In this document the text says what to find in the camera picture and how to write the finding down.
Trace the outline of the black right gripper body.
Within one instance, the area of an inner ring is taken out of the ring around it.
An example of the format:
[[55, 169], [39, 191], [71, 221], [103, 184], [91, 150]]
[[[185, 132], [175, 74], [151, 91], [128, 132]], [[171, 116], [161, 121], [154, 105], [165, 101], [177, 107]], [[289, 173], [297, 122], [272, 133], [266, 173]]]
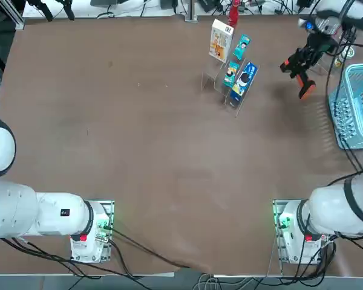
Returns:
[[335, 38], [321, 32], [309, 33], [305, 45], [307, 53], [329, 52], [332, 53], [338, 47]]

